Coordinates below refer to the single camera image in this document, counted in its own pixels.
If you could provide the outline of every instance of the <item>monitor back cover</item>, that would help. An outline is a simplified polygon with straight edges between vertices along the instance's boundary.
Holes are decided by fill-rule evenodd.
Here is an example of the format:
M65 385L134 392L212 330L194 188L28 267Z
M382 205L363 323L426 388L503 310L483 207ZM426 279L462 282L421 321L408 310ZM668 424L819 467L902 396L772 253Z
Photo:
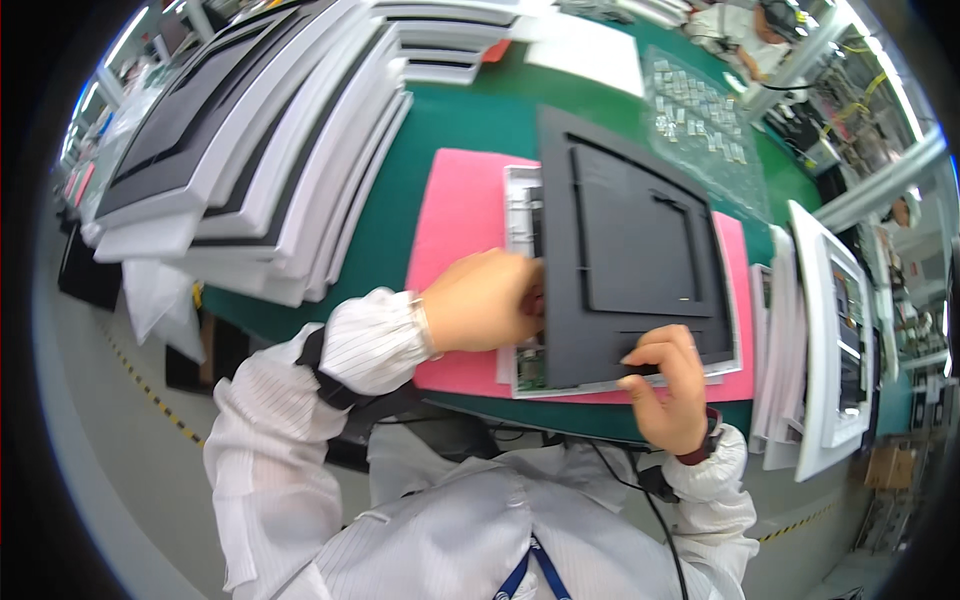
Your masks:
M538 112L546 382L611 381L647 331L684 324L704 364L734 358L707 192L666 162L555 108Z

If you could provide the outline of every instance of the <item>right hand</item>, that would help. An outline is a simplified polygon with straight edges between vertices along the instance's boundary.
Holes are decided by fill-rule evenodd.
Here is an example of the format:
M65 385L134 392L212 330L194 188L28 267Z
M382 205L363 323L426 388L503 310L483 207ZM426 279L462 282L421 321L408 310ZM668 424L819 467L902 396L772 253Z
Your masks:
M633 400L636 426L643 437L674 456L699 449L707 435L707 391L704 367L689 329L667 325L649 331L622 362L635 367L656 365L666 379L669 394L665 398L658 398L639 375L617 381Z

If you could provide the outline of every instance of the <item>left hand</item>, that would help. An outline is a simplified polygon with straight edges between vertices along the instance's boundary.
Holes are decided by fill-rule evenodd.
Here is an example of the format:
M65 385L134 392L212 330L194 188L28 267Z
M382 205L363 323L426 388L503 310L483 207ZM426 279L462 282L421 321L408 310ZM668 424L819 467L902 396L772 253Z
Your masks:
M437 352L480 352L543 330L543 265L499 248L461 258L422 293Z

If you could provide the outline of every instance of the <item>plastic bag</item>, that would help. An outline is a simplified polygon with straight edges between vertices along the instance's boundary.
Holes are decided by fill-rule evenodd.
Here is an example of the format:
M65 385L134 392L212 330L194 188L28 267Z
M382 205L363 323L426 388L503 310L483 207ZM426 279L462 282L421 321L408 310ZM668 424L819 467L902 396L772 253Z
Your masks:
M198 365L206 360L193 305L193 277L158 260L123 261L123 287L136 342L153 333Z

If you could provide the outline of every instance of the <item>yellow cable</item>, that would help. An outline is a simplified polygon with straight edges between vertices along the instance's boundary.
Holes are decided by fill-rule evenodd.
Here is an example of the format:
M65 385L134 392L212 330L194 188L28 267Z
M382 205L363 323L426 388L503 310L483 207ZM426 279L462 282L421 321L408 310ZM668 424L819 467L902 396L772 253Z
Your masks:
M880 85L885 79L887 79L887 73L884 71L880 73L874 80L870 82L870 85L867 85L867 90L863 93L863 104L870 105L870 96L874 93L874 90L878 85Z
M886 72L880 73L879 75L874 77L874 80L871 81L869 85L867 85L867 89L863 92L863 104L860 104L858 102L852 102L846 107L844 107L840 112L836 113L833 116L833 118L830 119L830 122L824 126L824 136L826 136L827 133L829 133L829 131L833 129L834 123L847 120L850 117L850 115L852 115L853 112L858 108L864 114L870 112L870 109L867 108L867 106L870 104L870 97L873 95L874 91L876 90L876 87L880 85L885 79L887 79Z

